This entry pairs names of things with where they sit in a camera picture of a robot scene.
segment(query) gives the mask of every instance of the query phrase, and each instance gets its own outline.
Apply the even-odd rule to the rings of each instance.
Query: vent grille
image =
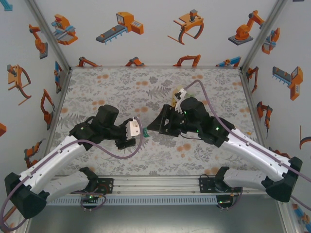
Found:
[[[58,198],[48,205],[52,206],[77,206],[80,205],[80,196],[65,196]],[[104,198],[99,198],[84,206],[100,204]],[[107,196],[105,205],[216,205],[216,196]]]

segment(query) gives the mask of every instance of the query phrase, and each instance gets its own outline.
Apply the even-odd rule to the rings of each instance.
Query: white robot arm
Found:
[[[40,213],[46,204],[56,198],[74,191],[86,194],[98,188],[98,176],[88,167],[81,168],[70,176],[52,180],[55,175],[67,166],[74,158],[84,154],[93,145],[103,140],[115,140],[118,149],[134,146],[136,141],[132,136],[140,132],[140,126],[135,119],[128,119],[123,124],[115,126],[114,122],[119,111],[110,105],[99,107],[96,116],[76,125],[66,138],[48,155],[28,170],[20,173],[10,173],[5,178],[7,194],[20,185],[10,198],[21,214],[32,218]],[[92,144],[76,142],[88,140]]]
[[[214,184],[220,192],[234,187],[254,188],[266,191],[278,201],[288,202],[298,175],[281,164],[299,172],[302,161],[296,157],[288,159],[266,149],[236,129],[233,124],[220,118],[230,130],[229,133],[214,116],[209,116],[202,102],[194,97],[185,99],[185,95],[184,89],[176,93],[175,96],[179,100],[176,107],[165,104],[159,116],[147,129],[176,137],[180,133],[198,133],[204,142],[231,151],[259,169],[243,171],[221,167],[214,179]]]
[[[221,167],[214,178],[214,185],[220,192],[234,187],[249,187],[265,190],[272,198],[288,202],[298,176],[249,145],[250,143],[256,145],[297,171],[301,168],[301,160],[296,157],[288,159],[273,153],[222,119],[232,132],[247,141],[247,143],[242,142],[229,134],[213,116],[209,116],[203,103],[193,97],[184,99],[184,96],[182,95],[183,98],[177,105],[177,111],[165,104],[160,115],[147,129],[171,136],[179,136],[180,133],[186,132],[198,133],[206,143],[232,151],[259,169],[259,171],[241,171]],[[135,145],[135,139],[131,137],[139,134],[137,122],[128,119],[123,124],[114,126],[118,112],[110,105],[101,106],[95,117],[90,117],[86,122],[76,125],[69,136],[37,164],[20,175],[11,173],[5,178],[6,190],[9,194],[25,177],[30,177],[10,198],[25,218],[34,217],[48,202],[58,197],[77,190],[93,192],[98,186],[97,175],[87,167],[70,176],[52,180],[72,159],[92,147],[88,143],[75,143],[77,139],[86,139],[95,144],[104,139],[115,140],[119,149]],[[70,145],[66,149],[61,150],[68,144]],[[41,167],[33,173],[33,170],[39,166]]]

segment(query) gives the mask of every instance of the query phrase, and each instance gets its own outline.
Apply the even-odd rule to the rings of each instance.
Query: metal post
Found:
[[[63,68],[63,70],[66,71],[66,73],[69,73],[70,66],[67,62],[67,59],[64,56],[63,52],[61,51],[52,31],[49,28],[49,25],[47,24],[44,16],[42,15],[40,9],[37,6],[37,4],[35,3],[34,0],[25,0],[25,2],[27,4],[29,10],[31,11],[31,13],[35,17],[35,19],[39,25],[40,30],[45,35],[50,48],[52,48],[52,50],[55,52],[58,63],[61,64],[61,67]]]
[[[277,19],[277,17],[282,12],[284,6],[289,0],[277,0],[274,7],[271,10],[271,13],[269,14],[267,20],[263,24],[263,27],[257,36],[251,50],[249,51],[243,65],[242,65],[242,73],[245,74],[247,72],[247,69],[249,68],[251,62],[255,58],[257,52],[260,50],[263,42],[265,41],[268,34],[270,34],[270,31]]]

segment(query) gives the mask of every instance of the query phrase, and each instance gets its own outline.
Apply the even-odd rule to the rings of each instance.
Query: white wall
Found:
[[[275,0],[38,0],[36,1],[46,21],[52,23],[55,14],[65,16],[76,28],[78,40],[70,45],[60,45],[71,66],[78,65],[81,56],[104,66],[124,66],[137,56],[145,65],[172,66],[186,55],[201,54],[199,65],[214,66],[225,59],[246,57],[255,40],[236,46],[228,41],[236,29],[248,21],[248,15],[258,10],[264,20]],[[185,45],[170,39],[178,38],[180,26],[173,22],[190,10],[196,9],[204,18],[204,30],[198,39],[184,35]],[[144,25],[144,34],[134,32],[118,36],[106,45],[95,40],[97,36],[117,25],[116,13],[128,11]],[[250,35],[259,34],[254,24]]]
[[[299,149],[299,125],[302,125],[302,138],[311,136],[311,1],[292,2],[285,6],[273,26],[280,28],[280,37],[276,47],[267,55],[258,52],[251,68],[259,67],[258,88],[253,94],[254,102],[262,101],[273,108],[271,127],[268,136],[270,146],[290,156],[303,160],[302,172],[311,177],[311,143],[303,144]],[[279,83],[272,75],[276,66],[291,73],[300,66],[304,73],[300,85],[300,96],[290,100],[290,90],[286,84]],[[265,132],[262,119],[261,126]],[[299,178],[294,195],[311,206],[311,184]]]
[[[48,47],[48,57],[40,60],[39,51],[35,47],[35,37],[29,32],[29,24],[37,26],[35,19],[24,1],[11,0],[13,11],[5,12],[0,7],[0,25],[2,33],[0,43],[1,85],[0,85],[0,123],[6,126],[7,132],[0,137],[0,204],[3,203],[6,192],[4,178],[11,172],[19,174],[26,170],[24,150],[34,146],[42,138],[48,139],[50,131],[46,129],[43,113],[40,110],[40,100],[45,88],[50,94],[55,106],[58,106],[61,93],[56,94],[54,82],[54,62],[56,60],[52,49]],[[42,42],[46,38],[38,32]],[[18,105],[24,97],[8,85],[6,66],[18,64],[28,73],[31,84],[24,88],[26,94],[32,97],[22,105]],[[27,80],[22,75],[22,83]],[[52,107],[45,102],[47,111]],[[43,156],[47,140],[40,147],[40,152],[33,158]]]

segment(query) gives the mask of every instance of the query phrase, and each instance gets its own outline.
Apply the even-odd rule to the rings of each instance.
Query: patterned table surface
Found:
[[[172,93],[193,80],[200,79],[216,113],[256,140],[253,122],[237,69],[186,68],[76,68],[73,70],[61,115],[54,134],[52,149],[78,123],[97,113],[98,107],[110,104],[119,109],[116,125],[138,116],[143,127],[159,114],[163,104],[171,104]],[[189,93],[203,101],[199,84]],[[118,155],[129,155],[135,147],[117,150],[114,141],[103,147]],[[215,174],[221,166],[255,169],[240,157],[204,143],[158,134],[143,140],[142,148],[128,160],[118,160],[92,147],[73,160],[59,175],[70,175],[88,166],[98,175],[200,175]]]

